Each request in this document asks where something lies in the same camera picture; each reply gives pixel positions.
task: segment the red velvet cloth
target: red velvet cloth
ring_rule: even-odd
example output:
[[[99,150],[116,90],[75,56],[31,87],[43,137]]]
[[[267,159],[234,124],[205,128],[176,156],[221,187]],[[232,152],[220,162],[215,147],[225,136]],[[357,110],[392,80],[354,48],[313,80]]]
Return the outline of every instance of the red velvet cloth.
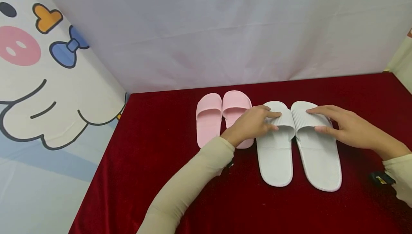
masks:
[[[197,102],[229,90],[243,91],[253,105],[335,104],[412,147],[412,96],[390,73],[133,94],[70,233],[136,233],[157,192],[199,150]],[[256,144],[236,150],[234,166],[208,183],[176,233],[412,233],[412,209],[393,188],[368,179],[383,170],[380,158],[338,149],[343,180],[333,193],[311,186],[295,141],[293,180],[282,188],[262,180]]]

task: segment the slide sandal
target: slide sandal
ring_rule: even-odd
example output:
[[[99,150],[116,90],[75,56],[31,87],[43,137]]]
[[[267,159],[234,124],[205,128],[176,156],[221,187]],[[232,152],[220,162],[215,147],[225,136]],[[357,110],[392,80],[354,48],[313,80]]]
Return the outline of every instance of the slide sandal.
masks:
[[[216,136],[220,136],[222,123],[222,98],[217,93],[203,96],[196,108],[197,144],[202,148]]]
[[[296,142],[309,182],[319,190],[334,192],[342,183],[336,139],[314,130],[314,126],[333,126],[325,116],[306,112],[314,107],[317,105],[297,101],[290,108],[296,126]]]
[[[263,180],[274,187],[284,187],[292,181],[292,139],[295,136],[295,123],[292,112],[278,101],[267,102],[272,112],[281,112],[279,118],[266,118],[265,122],[279,127],[257,137],[257,158]]]
[[[246,94],[241,91],[232,90],[223,96],[223,117],[226,121],[226,128],[233,123],[247,110],[252,107],[252,102]],[[249,148],[253,145],[253,139],[247,139],[238,145],[239,149]]]

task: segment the pink slipper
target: pink slipper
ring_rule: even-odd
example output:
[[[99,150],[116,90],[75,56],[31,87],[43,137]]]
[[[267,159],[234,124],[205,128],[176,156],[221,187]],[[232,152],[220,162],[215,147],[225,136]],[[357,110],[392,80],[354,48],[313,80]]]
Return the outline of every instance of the pink slipper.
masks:
[[[229,91],[223,96],[223,117],[226,120],[226,128],[233,123],[247,110],[252,107],[252,102],[246,94],[241,91]],[[253,145],[253,139],[247,139],[241,142],[237,148],[245,149]]]
[[[222,123],[222,98],[217,93],[203,96],[196,108],[197,144],[200,148],[216,136],[220,136]]]

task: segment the arm sleeve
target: arm sleeve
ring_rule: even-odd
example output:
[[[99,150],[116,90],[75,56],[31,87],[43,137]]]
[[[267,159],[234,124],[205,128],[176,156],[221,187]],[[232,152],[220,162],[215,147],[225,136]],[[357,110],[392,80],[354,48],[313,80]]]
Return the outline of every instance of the arm sleeve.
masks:
[[[235,148],[215,137],[163,186],[147,210],[138,234],[175,233],[186,209],[233,158]]]
[[[385,172],[396,183],[392,187],[396,190],[396,197],[412,207],[412,153],[383,162]]]

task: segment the wrist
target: wrist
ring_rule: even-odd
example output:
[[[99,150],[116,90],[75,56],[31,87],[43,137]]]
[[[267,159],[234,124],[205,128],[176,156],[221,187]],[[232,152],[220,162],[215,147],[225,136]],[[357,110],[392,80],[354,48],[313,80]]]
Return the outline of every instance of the wrist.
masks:
[[[390,137],[373,149],[383,161],[398,158],[411,153],[409,148],[399,140]]]
[[[245,139],[239,134],[238,131],[234,130],[232,127],[226,129],[223,134],[220,135],[221,138],[226,139],[233,147],[237,147]]]

